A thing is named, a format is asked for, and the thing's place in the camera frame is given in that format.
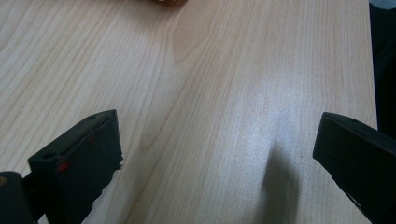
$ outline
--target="black plastic part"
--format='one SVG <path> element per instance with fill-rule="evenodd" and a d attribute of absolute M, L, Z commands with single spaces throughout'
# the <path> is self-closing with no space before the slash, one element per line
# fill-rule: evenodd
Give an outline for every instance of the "black plastic part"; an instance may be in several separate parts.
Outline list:
<path fill-rule="evenodd" d="M 121 154 L 117 112 L 110 110 L 84 119 L 32 156 L 31 189 L 44 192 L 49 223 L 81 223 L 119 169 Z"/>
<path fill-rule="evenodd" d="M 313 157 L 373 223 L 396 223 L 396 140 L 324 113 Z"/>
<path fill-rule="evenodd" d="M 0 223 L 35 223 L 26 199 L 21 175 L 15 172 L 0 173 Z"/>

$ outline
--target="dark object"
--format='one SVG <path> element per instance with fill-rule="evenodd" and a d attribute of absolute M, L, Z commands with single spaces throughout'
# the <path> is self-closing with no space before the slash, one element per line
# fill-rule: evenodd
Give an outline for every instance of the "dark object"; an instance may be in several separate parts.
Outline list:
<path fill-rule="evenodd" d="M 314 159 L 373 223 L 396 223 L 396 140 L 341 115 L 324 113 Z"/>
<path fill-rule="evenodd" d="M 370 5 L 378 130 L 396 138 L 396 9 Z"/>
<path fill-rule="evenodd" d="M 29 158 L 32 173 L 22 181 L 16 173 L 0 173 L 7 179 L 0 206 L 8 209 L 1 210 L 0 223 L 32 223 L 44 213 L 49 223 L 81 223 L 121 155 L 116 110 L 84 119 Z"/>

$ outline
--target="table surface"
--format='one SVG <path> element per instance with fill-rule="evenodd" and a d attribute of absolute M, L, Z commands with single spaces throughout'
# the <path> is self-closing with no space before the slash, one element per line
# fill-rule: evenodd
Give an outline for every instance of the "table surface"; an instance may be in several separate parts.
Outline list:
<path fill-rule="evenodd" d="M 322 112 L 375 127 L 365 0 L 0 2 L 0 170 L 112 108 L 86 223 L 368 223 L 312 159 Z"/>

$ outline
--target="red mark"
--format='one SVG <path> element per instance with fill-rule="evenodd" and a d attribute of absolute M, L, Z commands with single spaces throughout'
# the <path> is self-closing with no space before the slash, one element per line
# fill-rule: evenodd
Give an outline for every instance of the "red mark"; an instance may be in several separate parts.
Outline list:
<path fill-rule="evenodd" d="M 69 166 L 70 166 L 70 161 L 64 161 L 58 166 L 58 171 L 63 172 L 65 170 L 67 170 L 67 168 L 69 168 Z"/>
<path fill-rule="evenodd" d="M 91 134 L 91 136 L 88 138 L 88 142 L 91 144 L 95 142 L 95 137 L 93 136 L 93 134 Z"/>

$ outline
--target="wooden table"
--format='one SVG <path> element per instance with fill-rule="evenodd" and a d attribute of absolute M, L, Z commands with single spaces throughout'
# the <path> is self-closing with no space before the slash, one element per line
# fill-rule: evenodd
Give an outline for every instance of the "wooden table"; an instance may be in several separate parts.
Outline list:
<path fill-rule="evenodd" d="M 0 2 L 0 170 L 111 108 L 86 223 L 368 223 L 312 159 L 322 112 L 375 127 L 366 0 Z"/>

